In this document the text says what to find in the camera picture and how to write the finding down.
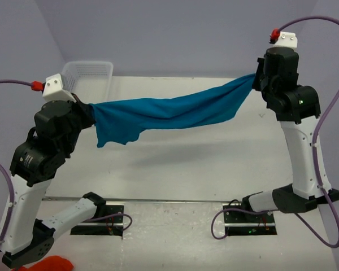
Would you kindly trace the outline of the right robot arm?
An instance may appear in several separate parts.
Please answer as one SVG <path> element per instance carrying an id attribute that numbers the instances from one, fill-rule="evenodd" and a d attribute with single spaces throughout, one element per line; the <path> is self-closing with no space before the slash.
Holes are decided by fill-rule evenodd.
<path id="1" fill-rule="evenodd" d="M 269 48 L 258 58 L 253 88 L 261 92 L 283 130 L 293 182 L 244 197 L 246 211 L 305 213 L 339 201 L 339 190 L 327 179 L 320 143 L 312 141 L 321 113 L 319 96 L 313 87 L 297 83 L 298 62 L 299 55 L 288 47 Z"/>

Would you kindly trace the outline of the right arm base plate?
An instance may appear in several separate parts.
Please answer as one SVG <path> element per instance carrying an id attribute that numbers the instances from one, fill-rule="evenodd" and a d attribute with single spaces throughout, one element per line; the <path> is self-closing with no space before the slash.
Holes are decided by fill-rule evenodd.
<path id="1" fill-rule="evenodd" d="M 242 212 L 223 213 L 227 236 L 277 235 L 275 218 L 272 213 L 250 215 Z"/>

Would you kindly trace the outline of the orange t shirt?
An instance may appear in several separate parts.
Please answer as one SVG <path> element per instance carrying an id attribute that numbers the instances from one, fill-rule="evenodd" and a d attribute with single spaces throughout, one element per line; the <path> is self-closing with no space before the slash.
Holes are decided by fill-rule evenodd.
<path id="1" fill-rule="evenodd" d="M 72 271 L 74 265 L 67 259 L 60 256 L 47 257 L 29 268 L 20 267 L 19 271 Z"/>

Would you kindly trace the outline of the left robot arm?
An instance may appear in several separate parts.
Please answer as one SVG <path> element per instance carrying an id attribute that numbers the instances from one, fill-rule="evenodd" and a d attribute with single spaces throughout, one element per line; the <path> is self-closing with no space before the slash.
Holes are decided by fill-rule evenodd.
<path id="1" fill-rule="evenodd" d="M 34 116 L 35 126 L 19 145 L 10 165 L 10 196 L 0 223 L 2 262 L 10 269 L 41 260 L 54 242 L 78 224 L 100 214 L 105 200 L 89 192 L 49 218 L 38 210 L 57 170 L 71 157 L 80 132 L 95 124 L 90 105 L 73 94 L 69 100 L 45 103 Z"/>

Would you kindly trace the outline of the blue t shirt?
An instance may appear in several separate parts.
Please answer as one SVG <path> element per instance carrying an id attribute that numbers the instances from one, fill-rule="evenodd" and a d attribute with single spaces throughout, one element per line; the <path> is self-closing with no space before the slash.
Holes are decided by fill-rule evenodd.
<path id="1" fill-rule="evenodd" d="M 97 146 L 126 145 L 146 130 L 189 129 L 233 119 L 250 94 L 254 74 L 176 98 L 139 98 L 91 104 Z"/>

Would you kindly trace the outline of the white plastic basket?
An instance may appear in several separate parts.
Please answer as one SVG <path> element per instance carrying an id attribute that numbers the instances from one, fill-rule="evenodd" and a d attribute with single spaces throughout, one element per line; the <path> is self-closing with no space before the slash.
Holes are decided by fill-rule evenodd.
<path id="1" fill-rule="evenodd" d="M 107 102 L 114 65 L 106 61 L 73 61 L 62 69 L 65 89 L 84 103 Z"/>

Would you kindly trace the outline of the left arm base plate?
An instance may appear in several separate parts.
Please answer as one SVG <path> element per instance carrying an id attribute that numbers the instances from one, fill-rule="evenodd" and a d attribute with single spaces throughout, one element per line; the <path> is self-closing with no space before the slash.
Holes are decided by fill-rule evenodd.
<path id="1" fill-rule="evenodd" d="M 124 204 L 107 203 L 100 213 L 95 214 L 94 219 L 116 213 L 124 213 Z M 104 218 L 94 222 L 83 222 L 72 228 L 70 235 L 122 237 L 124 232 L 123 222 L 123 216 Z"/>

